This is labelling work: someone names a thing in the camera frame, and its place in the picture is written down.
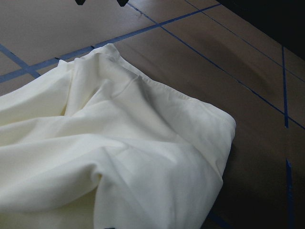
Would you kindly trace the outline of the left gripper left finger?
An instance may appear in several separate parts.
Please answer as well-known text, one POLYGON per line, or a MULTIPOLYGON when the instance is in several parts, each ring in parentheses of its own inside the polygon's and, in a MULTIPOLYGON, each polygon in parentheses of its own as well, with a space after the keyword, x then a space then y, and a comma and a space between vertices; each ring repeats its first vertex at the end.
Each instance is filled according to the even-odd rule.
POLYGON ((81 6, 86 2, 86 0, 75 0, 75 2, 76 2, 77 5, 81 6))

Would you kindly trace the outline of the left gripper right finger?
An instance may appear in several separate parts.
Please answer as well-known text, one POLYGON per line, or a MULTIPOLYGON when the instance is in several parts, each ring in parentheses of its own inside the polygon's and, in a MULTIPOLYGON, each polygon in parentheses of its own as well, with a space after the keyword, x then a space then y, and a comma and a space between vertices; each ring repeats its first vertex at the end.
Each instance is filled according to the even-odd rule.
POLYGON ((118 4, 120 7, 124 7, 129 0, 117 0, 118 4))

